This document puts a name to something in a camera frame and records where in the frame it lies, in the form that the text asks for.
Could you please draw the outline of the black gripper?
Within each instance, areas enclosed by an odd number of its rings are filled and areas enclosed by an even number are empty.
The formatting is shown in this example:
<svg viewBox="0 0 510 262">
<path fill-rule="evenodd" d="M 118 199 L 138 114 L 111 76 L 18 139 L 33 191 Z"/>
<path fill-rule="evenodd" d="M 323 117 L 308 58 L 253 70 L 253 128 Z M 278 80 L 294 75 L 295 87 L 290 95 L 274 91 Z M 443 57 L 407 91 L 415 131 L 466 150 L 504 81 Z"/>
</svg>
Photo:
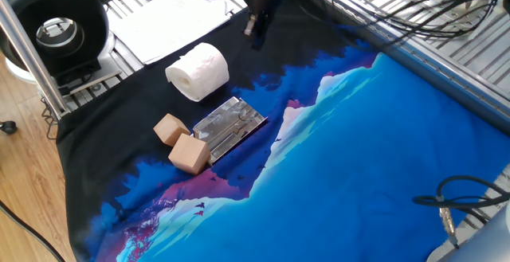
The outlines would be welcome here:
<svg viewBox="0 0 510 262">
<path fill-rule="evenodd" d="M 282 0 L 244 0 L 249 8 L 249 20 L 244 29 L 244 35 L 252 36 L 251 47 L 260 50 L 265 43 L 269 26 L 273 23 L 273 13 Z"/>
</svg>

